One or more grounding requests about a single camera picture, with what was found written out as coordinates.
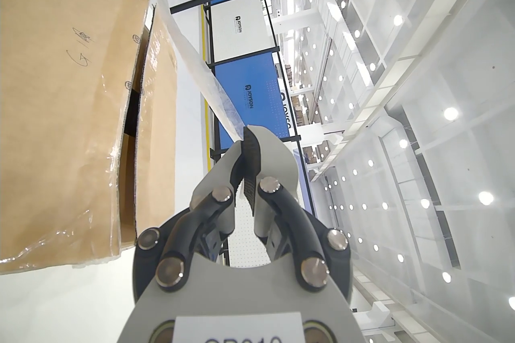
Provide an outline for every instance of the white panel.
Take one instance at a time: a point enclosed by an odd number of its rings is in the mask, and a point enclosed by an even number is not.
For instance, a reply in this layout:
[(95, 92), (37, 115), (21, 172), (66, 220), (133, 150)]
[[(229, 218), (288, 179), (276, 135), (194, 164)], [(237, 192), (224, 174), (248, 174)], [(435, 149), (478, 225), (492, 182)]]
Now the white panel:
[(211, 7), (215, 61), (272, 47), (261, 0), (231, 0)]
[(254, 234), (254, 218), (250, 204), (243, 195), (243, 185), (237, 191), (235, 220), (236, 228), (229, 236), (231, 267), (253, 268), (270, 263), (265, 246)]

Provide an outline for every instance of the ceiling light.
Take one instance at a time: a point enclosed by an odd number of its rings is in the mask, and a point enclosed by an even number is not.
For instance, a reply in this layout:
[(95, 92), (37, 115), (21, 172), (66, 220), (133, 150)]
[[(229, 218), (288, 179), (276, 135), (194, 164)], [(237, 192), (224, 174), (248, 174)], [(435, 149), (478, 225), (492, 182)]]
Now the ceiling light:
[(458, 115), (458, 110), (456, 110), (454, 107), (449, 107), (443, 112), (443, 117), (449, 121), (457, 119)]
[(482, 191), (479, 193), (480, 202), (485, 206), (490, 205), (493, 202), (493, 195), (488, 191)]
[(393, 24), (395, 26), (400, 26), (400, 25), (402, 25), (403, 22), (404, 22), (404, 19), (402, 18), (402, 16), (400, 14), (397, 14), (397, 16), (395, 16), (393, 18)]

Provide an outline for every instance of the white ceiling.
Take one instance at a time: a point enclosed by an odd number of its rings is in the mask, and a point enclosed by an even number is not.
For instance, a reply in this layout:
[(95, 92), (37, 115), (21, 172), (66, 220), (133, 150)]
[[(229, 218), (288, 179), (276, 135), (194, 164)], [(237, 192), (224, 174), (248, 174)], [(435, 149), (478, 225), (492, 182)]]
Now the white ceiling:
[[(469, 0), (387, 111), (325, 171), (327, 181), (312, 183), (333, 184), (316, 200), (319, 216), (351, 233), (355, 265), (443, 341), (515, 335), (514, 52), (515, 0)], [(454, 121), (444, 117), (449, 107)], [(402, 110), (408, 124), (394, 119)], [(490, 205), (480, 203), (482, 191)]]

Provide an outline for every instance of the plastic wrap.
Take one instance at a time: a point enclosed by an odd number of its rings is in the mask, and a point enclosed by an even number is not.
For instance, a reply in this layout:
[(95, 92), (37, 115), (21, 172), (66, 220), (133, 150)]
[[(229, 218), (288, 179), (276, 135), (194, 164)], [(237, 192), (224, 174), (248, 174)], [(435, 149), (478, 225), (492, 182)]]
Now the plastic wrap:
[(136, 231), (175, 214), (177, 60), (159, 12), (153, 17), (143, 67), (136, 137)]
[(232, 104), (232, 101), (202, 60), (197, 50), (182, 34), (177, 23), (170, 14), (168, 0), (157, 0), (157, 10), (163, 18), (166, 28), (175, 45), (175, 53), (182, 58), (190, 75), (195, 80), (200, 92), (215, 113), (219, 122), (233, 141), (243, 139), (243, 121)]
[(0, 273), (119, 255), (119, 162), (149, 0), (0, 0)]

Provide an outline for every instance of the metal bolt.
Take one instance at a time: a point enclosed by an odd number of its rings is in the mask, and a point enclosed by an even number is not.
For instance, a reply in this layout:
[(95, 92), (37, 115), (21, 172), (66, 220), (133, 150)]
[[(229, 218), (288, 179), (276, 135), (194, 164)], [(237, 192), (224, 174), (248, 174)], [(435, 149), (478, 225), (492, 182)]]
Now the metal bolt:
[(304, 259), (300, 265), (300, 273), (304, 281), (313, 287), (321, 288), (327, 284), (329, 270), (320, 258)]
[(184, 276), (184, 262), (179, 258), (165, 258), (156, 269), (156, 281), (162, 288), (175, 286)]
[(278, 189), (280, 189), (281, 184), (276, 180), (276, 178), (267, 176), (261, 180), (259, 186), (265, 193), (274, 194)]
[(156, 247), (159, 242), (159, 230), (157, 228), (149, 228), (141, 233), (138, 238), (138, 247), (144, 251)]
[(329, 245), (336, 251), (344, 251), (349, 245), (349, 241), (345, 234), (338, 229), (331, 229), (327, 234)]
[(231, 191), (227, 187), (216, 187), (213, 190), (213, 198), (219, 203), (229, 200), (230, 197)]

